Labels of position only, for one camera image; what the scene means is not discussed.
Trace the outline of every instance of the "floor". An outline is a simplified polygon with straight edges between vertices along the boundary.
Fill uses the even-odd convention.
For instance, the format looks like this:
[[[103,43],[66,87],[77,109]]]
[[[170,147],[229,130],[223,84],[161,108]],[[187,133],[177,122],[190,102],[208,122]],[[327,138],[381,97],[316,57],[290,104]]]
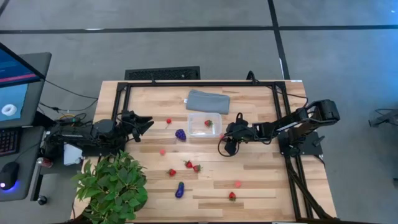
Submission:
[[[252,70],[258,79],[303,80],[310,101],[334,100],[341,115],[336,125],[318,130],[326,136],[322,146],[338,217],[398,220],[392,183],[398,130],[368,125],[375,109],[398,107],[397,1],[2,2],[0,42],[17,54],[51,52],[48,79],[84,95],[98,95],[103,80],[121,80],[132,68],[198,65],[202,79],[242,79]],[[90,104],[50,85],[41,101],[70,109]],[[89,116],[94,110],[87,110]],[[0,223],[68,220],[75,193],[70,176],[45,177],[46,206],[0,203]]]

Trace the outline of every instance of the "wooden table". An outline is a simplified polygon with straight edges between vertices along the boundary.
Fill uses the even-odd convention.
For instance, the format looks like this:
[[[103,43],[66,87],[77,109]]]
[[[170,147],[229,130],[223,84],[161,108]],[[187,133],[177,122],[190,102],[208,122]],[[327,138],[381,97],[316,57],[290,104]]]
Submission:
[[[111,118],[117,83],[103,82],[94,121]],[[302,82],[286,81],[286,86],[287,93],[305,96]],[[145,170],[148,201],[136,213],[135,222],[295,220],[285,161],[279,154],[276,138],[268,146],[258,142],[241,144],[239,153],[233,157],[222,157],[218,154],[218,138],[187,136],[186,142],[176,140],[175,131],[180,128],[187,130],[187,116],[195,113],[186,110],[183,102],[192,89],[231,97],[229,115],[222,116],[223,129],[235,121],[238,112],[242,112],[249,123],[277,119],[272,92],[264,86],[132,88],[129,110],[134,110],[141,116],[153,116],[155,121],[142,137],[142,142],[130,141],[126,146],[126,150],[148,168]],[[121,97],[120,110],[123,99],[124,95]],[[279,100],[284,112],[282,96],[279,96]],[[289,103],[294,111],[303,106],[305,99],[289,96]],[[166,129],[167,118],[172,119],[172,124]],[[161,149],[166,150],[166,155],[159,154]],[[89,159],[94,164],[98,160],[95,157]],[[184,161],[187,160],[202,165],[202,171],[198,174],[186,169]],[[335,217],[323,164],[314,156],[302,156],[302,160],[309,191],[325,211]],[[177,171],[175,177],[166,174],[170,168]],[[242,182],[238,189],[234,187],[236,180]],[[174,193],[180,181],[185,183],[185,194],[183,198],[176,199]],[[228,200],[231,191],[237,196],[235,202]],[[302,216],[305,217],[303,197],[299,189],[297,192]],[[87,200],[79,202],[75,199],[76,215],[83,211],[87,203]]]

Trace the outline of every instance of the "black floor stripe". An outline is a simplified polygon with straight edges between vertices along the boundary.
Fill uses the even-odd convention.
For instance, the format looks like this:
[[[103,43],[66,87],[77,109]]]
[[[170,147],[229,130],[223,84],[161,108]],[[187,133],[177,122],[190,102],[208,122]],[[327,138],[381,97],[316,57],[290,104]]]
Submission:
[[[398,29],[398,25],[358,25],[358,26],[280,26],[279,30],[381,30]]]
[[[1,6],[0,6],[0,16],[1,14],[4,12],[4,10],[6,9],[8,3],[10,0],[4,0],[4,2],[2,2]]]
[[[135,32],[202,32],[202,31],[259,31],[272,30],[271,26],[208,26],[208,27],[154,27],[111,29],[52,29],[52,30],[0,30],[0,34],[103,34]]]
[[[285,50],[282,44],[282,37],[280,36],[279,25],[278,25],[278,20],[273,0],[268,0],[268,5],[269,5],[269,11],[271,13],[272,26],[274,27],[275,41],[278,49],[280,63],[282,64],[283,76],[284,79],[290,80],[289,69],[287,68]]]

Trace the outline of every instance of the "clear plastic container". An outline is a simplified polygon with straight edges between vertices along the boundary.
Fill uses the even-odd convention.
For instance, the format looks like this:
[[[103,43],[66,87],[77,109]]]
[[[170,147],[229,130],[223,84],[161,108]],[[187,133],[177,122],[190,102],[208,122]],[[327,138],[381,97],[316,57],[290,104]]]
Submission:
[[[213,122],[211,127],[205,121]],[[219,137],[223,128],[223,120],[219,113],[192,113],[188,115],[188,134],[195,137]]]

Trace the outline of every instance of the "eggplant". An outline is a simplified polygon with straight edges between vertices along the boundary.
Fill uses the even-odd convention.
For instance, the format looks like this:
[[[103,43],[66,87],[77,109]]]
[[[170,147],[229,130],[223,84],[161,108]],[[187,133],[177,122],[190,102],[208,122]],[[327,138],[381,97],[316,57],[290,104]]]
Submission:
[[[182,198],[183,195],[184,195],[184,183],[183,183],[183,182],[180,182],[180,183],[178,184],[178,189],[177,189],[177,191],[175,192],[175,197],[176,197],[176,198]]]

